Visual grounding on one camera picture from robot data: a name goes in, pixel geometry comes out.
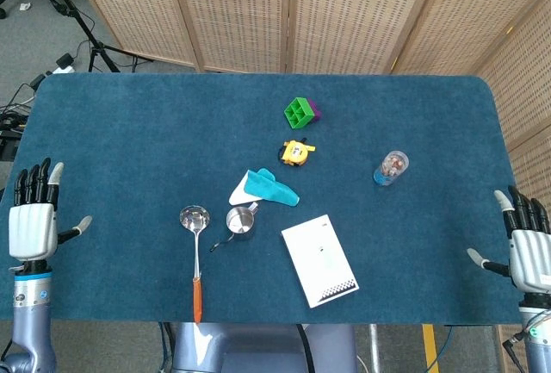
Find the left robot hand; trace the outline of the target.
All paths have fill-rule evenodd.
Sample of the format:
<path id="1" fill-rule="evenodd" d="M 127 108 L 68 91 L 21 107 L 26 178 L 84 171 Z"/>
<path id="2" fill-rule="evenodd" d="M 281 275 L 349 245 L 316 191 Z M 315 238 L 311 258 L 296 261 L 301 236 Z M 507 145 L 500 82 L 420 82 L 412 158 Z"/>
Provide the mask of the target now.
<path id="1" fill-rule="evenodd" d="M 9 210 L 9 255 L 20 262 L 50 258 L 58 246 L 83 234 L 93 217 L 86 215 L 64 232 L 57 228 L 59 186 L 65 164 L 51 165 L 46 158 L 31 169 L 23 169 L 14 184 Z"/>

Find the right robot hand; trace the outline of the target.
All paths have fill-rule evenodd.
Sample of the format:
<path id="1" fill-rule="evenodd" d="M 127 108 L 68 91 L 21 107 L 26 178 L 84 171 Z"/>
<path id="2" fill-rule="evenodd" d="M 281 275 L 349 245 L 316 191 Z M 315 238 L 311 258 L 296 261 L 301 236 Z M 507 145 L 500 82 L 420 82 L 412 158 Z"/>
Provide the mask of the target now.
<path id="1" fill-rule="evenodd" d="M 515 186 L 508 187 L 509 194 L 495 190 L 500 206 L 508 246 L 509 263 L 499 264 L 482 257 L 473 248 L 467 255 L 480 268 L 509 277 L 513 285 L 523 293 L 550 293 L 550 217 L 543 204 L 529 199 Z"/>

